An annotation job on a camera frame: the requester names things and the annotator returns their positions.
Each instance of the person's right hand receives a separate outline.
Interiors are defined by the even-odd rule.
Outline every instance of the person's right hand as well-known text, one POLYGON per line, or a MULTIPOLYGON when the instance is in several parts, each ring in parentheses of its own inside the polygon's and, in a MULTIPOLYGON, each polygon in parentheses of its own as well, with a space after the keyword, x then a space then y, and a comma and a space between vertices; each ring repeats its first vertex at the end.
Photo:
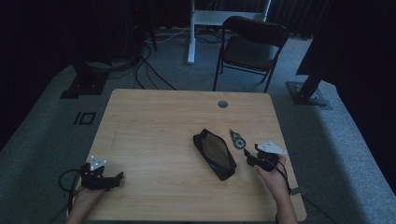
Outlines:
MULTIPOLYGON (((277 163, 276 167, 281 172, 283 172, 283 174, 285 174, 286 172, 285 172, 285 168, 283 167, 283 165, 285 165, 285 163, 286 163, 286 158, 281 155, 277 155, 277 156, 279 157, 279 162, 277 163)), ((262 179, 265 182, 265 185, 270 190, 270 192, 276 202, 279 202, 280 200, 285 199, 285 197, 289 197, 289 191, 288 191, 286 181, 277 169, 274 169, 271 172, 267 172, 267 171, 264 171, 258 165, 255 165, 254 169, 262 177, 262 179)))

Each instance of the table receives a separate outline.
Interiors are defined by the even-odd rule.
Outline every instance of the table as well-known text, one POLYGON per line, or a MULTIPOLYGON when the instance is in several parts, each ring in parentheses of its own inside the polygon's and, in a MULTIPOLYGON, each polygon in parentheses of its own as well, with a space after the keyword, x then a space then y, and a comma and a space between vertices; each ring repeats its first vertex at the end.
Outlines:
MULTIPOLYGON (((114 90, 92 144, 106 159, 104 176, 124 172, 120 187, 105 193, 89 220, 264 221, 276 205, 229 129, 247 141, 269 140, 286 148, 271 97, 264 93, 114 90), (219 101, 228 106, 221 108, 219 101), (222 137, 237 164, 220 181, 192 142, 203 128, 222 137)), ((290 187, 297 181, 288 160, 290 187)), ((299 220, 306 212, 291 196, 299 220)))
POLYGON ((266 21, 268 9, 271 0, 265 0, 262 13, 257 12, 239 12, 239 11, 211 11, 211 10, 195 10, 195 0, 191 0, 191 33, 188 64, 195 61, 195 24, 198 25, 217 25, 221 26, 227 18, 231 16, 242 16, 257 21, 266 21))

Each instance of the dark backdrop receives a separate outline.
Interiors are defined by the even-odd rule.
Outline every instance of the dark backdrop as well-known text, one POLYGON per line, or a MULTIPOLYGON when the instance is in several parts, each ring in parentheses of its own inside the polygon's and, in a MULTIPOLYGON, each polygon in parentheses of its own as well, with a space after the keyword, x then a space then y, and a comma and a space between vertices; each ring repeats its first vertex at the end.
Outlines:
POLYGON ((336 0, 300 75, 334 84, 393 191, 396 189, 396 4, 336 0))

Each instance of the forearm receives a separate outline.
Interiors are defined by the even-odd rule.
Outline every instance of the forearm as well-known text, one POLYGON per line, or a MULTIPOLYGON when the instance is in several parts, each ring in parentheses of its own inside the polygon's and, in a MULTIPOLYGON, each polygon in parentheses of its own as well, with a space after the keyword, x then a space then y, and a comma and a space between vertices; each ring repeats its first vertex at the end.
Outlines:
POLYGON ((276 200, 276 217, 279 224, 294 224, 298 223, 295 215, 293 204, 289 195, 282 199, 276 200))

